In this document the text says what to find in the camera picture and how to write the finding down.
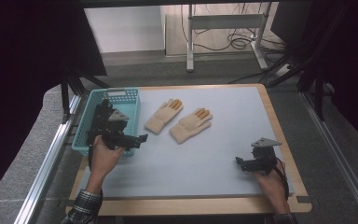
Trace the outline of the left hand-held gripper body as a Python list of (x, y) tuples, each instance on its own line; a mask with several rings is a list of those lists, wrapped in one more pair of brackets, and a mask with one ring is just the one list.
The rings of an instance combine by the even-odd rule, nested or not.
[(103, 119), (102, 139), (109, 149), (116, 149), (120, 135), (124, 134), (129, 118), (115, 109), (110, 115)]

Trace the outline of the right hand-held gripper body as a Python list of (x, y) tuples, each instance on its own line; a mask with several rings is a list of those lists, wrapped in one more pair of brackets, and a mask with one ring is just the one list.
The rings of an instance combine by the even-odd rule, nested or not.
[(265, 137), (252, 143), (252, 154), (255, 159), (255, 171), (264, 171), (269, 173), (277, 164), (277, 157), (274, 147), (280, 146), (281, 143), (275, 140), (267, 139)]

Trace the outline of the black glove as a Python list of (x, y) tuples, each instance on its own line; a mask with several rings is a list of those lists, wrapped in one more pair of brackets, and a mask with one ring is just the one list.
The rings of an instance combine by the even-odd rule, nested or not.
[(104, 99), (99, 105), (96, 105), (93, 121), (97, 123), (103, 120), (108, 120), (108, 118), (112, 115), (113, 112), (114, 108), (110, 104), (109, 100)]

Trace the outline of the teal plastic mesh basket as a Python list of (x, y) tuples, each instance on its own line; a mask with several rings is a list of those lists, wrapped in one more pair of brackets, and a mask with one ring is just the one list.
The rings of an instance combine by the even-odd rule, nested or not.
[(109, 105), (129, 118), (127, 127), (123, 131), (124, 134), (132, 136), (138, 134), (138, 119), (141, 103), (139, 90), (137, 88), (110, 88), (93, 90), (89, 94), (88, 101), (72, 143), (72, 149), (77, 151), (82, 156), (88, 155), (89, 144), (87, 143), (87, 140), (91, 130), (94, 111), (96, 106), (103, 100), (108, 100)]

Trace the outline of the beige knit glove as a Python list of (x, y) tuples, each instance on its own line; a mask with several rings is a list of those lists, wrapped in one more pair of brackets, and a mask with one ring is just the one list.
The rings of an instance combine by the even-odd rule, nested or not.
[(177, 144), (182, 144), (190, 137), (209, 128), (212, 125), (212, 118), (213, 115), (209, 110), (198, 108), (186, 117), (181, 118), (174, 126), (172, 126), (170, 128), (170, 134)]
[(152, 133), (159, 134), (183, 107), (183, 103), (179, 99), (170, 99), (168, 102), (163, 103), (146, 122), (146, 129)]

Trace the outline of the person's right hand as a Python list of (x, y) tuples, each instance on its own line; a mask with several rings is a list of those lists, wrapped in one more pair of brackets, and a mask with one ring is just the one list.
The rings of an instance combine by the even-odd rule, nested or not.
[(268, 175), (262, 175), (259, 172), (253, 172), (253, 175), (274, 213), (276, 215), (289, 214), (290, 206), (285, 199), (285, 188), (279, 174), (273, 170)]

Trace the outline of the person's left hand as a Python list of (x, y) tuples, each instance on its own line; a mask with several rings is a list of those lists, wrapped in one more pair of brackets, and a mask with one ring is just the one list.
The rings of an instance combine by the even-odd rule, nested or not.
[(105, 177), (115, 168), (123, 151), (124, 147), (109, 149), (100, 135), (95, 138), (87, 190), (101, 189)]

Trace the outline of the grey foam mat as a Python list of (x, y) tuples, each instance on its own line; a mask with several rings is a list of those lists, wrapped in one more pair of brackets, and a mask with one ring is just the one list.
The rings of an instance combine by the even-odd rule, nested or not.
[[(141, 90), (138, 133), (169, 99), (184, 109), (158, 135), (131, 157), (120, 159), (103, 183), (107, 199), (208, 198), (254, 196), (261, 193), (253, 175), (236, 163), (250, 160), (252, 143), (262, 137), (274, 140), (267, 109), (256, 86), (202, 89)], [(213, 115), (212, 126), (177, 144), (169, 129), (199, 107)]]

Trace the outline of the black stand legs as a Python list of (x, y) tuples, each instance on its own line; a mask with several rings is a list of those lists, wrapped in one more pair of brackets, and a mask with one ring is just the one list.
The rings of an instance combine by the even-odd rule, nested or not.
[(109, 88), (109, 85), (98, 79), (98, 76), (107, 76), (104, 67), (95, 73), (73, 69), (66, 64), (61, 67), (62, 123), (66, 123), (71, 118), (69, 91), (72, 91), (76, 96), (81, 96), (87, 92), (81, 81), (82, 77), (99, 87)]
[(295, 65), (288, 72), (270, 81), (275, 87), (289, 77), (303, 73), (296, 87), (307, 91), (314, 85), (314, 112), (324, 119), (322, 111), (323, 78), (318, 64), (323, 52), (324, 35), (330, 16), (323, 2), (316, 0), (281, 1), (271, 31), (287, 44), (284, 61)]

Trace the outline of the white power strip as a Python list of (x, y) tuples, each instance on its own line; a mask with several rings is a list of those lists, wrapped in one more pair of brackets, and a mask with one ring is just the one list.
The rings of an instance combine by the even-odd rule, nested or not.
[(276, 72), (275, 76), (281, 77), (281, 76), (285, 75), (286, 73), (288, 73), (292, 68), (293, 68), (293, 66), (291, 64), (287, 63)]

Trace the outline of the white panel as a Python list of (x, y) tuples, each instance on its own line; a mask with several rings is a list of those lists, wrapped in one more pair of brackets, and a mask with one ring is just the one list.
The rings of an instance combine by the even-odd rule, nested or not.
[(85, 8), (101, 53), (165, 49), (160, 7)]

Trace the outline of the dark curtain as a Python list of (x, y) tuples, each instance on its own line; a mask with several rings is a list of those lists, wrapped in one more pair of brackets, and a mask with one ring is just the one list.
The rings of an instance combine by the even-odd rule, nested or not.
[(102, 76), (79, 0), (0, 0), (0, 181), (65, 75)]
[(321, 63), (324, 80), (335, 90), (333, 104), (358, 132), (358, 0), (314, 0), (314, 3), (321, 18), (341, 3), (349, 5), (325, 47)]

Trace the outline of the aluminium rail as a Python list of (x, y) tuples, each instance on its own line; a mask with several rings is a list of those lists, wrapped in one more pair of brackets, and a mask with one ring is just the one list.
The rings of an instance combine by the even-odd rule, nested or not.
[(69, 133), (71, 125), (73, 123), (74, 115), (81, 102), (80, 96), (74, 96), (69, 104), (69, 115), (70, 117), (66, 122), (62, 123), (54, 138), (49, 146), (48, 152), (41, 163), (41, 167), (38, 170), (36, 177), (30, 190), (21, 206), (20, 212), (18, 213), (13, 224), (29, 224), (35, 209), (41, 199), (42, 193), (45, 189), (48, 179), (51, 176), (52, 170), (55, 167), (55, 163), (61, 153), (62, 146), (66, 135)]
[(330, 151), (338, 170), (344, 177), (345, 182), (347, 183), (355, 201), (358, 204), (358, 177), (355, 175), (355, 172), (350, 167), (350, 164), (346, 160), (344, 154), (341, 151), (341, 148), (338, 146), (336, 139), (331, 134), (326, 123), (322, 121), (317, 115), (317, 113), (314, 111), (314, 102), (312, 102), (311, 98), (306, 93), (300, 92), (299, 96), (301, 97), (304, 105), (306, 106), (313, 122), (315, 123), (316, 128), (320, 132), (322, 139), (327, 145), (327, 148)]

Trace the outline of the white metal desk frame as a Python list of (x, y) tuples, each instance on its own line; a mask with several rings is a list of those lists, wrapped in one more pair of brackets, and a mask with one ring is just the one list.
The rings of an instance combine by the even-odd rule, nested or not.
[(205, 15), (194, 16), (193, 6), (188, 6), (188, 38), (186, 46), (186, 71), (194, 71), (194, 50), (193, 50), (193, 32), (199, 29), (256, 29), (257, 34), (253, 35), (250, 45), (258, 61), (259, 67), (263, 71), (269, 69), (264, 56), (261, 53), (260, 43), (264, 34), (269, 12), (272, 3), (268, 2), (267, 7), (259, 14), (240, 14), (240, 15)]

